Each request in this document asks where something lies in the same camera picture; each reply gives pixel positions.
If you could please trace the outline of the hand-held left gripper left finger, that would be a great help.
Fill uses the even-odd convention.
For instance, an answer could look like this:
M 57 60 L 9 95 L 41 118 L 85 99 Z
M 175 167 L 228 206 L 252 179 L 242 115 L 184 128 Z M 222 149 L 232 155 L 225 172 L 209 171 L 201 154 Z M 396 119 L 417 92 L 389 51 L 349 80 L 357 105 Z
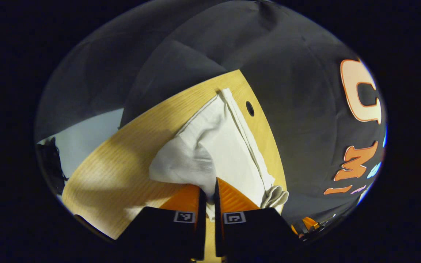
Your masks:
M 117 239 L 129 261 L 204 258 L 206 196 L 187 184 L 159 208 L 146 206 Z

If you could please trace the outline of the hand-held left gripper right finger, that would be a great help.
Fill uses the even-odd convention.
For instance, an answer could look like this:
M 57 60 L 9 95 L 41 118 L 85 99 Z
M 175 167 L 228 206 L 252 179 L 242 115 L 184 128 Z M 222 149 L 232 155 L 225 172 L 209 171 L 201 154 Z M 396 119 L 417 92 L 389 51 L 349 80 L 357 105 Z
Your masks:
M 288 262 L 300 240 L 274 208 L 259 208 L 217 178 L 216 253 L 223 262 Z

